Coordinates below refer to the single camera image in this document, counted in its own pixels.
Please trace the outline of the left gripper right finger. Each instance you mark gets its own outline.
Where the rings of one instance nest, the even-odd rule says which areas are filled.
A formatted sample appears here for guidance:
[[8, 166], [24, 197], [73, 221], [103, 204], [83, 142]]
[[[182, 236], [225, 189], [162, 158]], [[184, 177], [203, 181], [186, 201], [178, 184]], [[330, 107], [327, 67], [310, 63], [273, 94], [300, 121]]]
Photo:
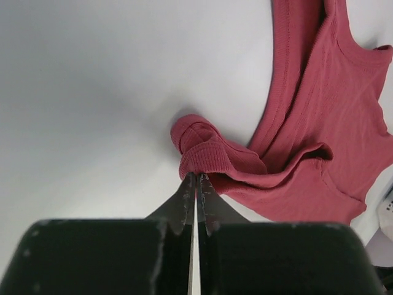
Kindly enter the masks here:
[[250, 222], [196, 179], [202, 294], [383, 294], [362, 242], [332, 222]]

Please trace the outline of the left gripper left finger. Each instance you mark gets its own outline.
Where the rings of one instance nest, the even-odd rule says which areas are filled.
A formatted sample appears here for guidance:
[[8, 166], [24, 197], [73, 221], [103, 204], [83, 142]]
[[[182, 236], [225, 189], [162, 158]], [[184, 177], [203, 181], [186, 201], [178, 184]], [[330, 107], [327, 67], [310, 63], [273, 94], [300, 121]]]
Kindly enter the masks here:
[[22, 236], [2, 294], [190, 294], [196, 177], [144, 219], [43, 219]]

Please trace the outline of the red tank top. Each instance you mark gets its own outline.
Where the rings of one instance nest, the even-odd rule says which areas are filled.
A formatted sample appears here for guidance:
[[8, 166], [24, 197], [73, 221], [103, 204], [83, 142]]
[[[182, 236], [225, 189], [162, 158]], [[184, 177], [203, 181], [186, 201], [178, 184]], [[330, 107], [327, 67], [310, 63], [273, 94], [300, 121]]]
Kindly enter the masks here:
[[392, 164], [378, 102], [392, 47], [360, 47], [344, 1], [274, 1], [273, 40], [270, 93], [248, 147], [181, 117], [171, 129], [179, 174], [206, 173], [219, 194], [271, 221], [350, 224]]

